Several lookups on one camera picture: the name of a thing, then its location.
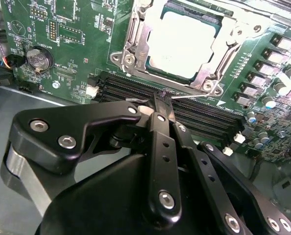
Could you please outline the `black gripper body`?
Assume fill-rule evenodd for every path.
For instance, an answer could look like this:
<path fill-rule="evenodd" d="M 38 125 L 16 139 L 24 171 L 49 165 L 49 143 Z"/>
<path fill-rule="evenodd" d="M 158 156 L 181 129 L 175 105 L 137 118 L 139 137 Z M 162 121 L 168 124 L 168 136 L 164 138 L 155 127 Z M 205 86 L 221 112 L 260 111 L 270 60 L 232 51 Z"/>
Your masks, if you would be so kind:
<path fill-rule="evenodd" d="M 217 235 L 218 227 L 194 175 L 179 172 L 180 220 L 160 230 L 144 216 L 148 162 L 130 155 L 61 192 L 49 205 L 40 235 Z"/>

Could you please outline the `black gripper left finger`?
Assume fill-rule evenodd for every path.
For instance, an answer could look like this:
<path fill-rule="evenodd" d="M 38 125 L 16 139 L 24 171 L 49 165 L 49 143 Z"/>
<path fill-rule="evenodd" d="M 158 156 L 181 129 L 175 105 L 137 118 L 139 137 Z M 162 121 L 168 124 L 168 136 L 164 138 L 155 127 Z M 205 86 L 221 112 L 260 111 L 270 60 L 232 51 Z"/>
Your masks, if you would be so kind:
<path fill-rule="evenodd" d="M 64 190 L 130 155 L 148 162 L 144 216 L 172 227 L 182 215 L 178 173 L 180 145 L 168 106 L 143 114 L 127 101 L 18 112 L 12 120 L 3 164 L 21 184 L 42 219 Z"/>

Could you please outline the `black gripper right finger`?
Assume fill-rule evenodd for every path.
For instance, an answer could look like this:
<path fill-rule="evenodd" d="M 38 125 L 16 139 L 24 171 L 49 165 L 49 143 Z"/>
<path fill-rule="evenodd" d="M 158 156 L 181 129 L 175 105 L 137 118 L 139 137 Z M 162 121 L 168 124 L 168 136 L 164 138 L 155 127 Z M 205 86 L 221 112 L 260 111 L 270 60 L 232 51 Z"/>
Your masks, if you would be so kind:
<path fill-rule="evenodd" d="M 206 199 L 199 218 L 211 235 L 291 235 L 290 220 L 218 148 L 195 144 L 179 122 L 173 128 Z"/>

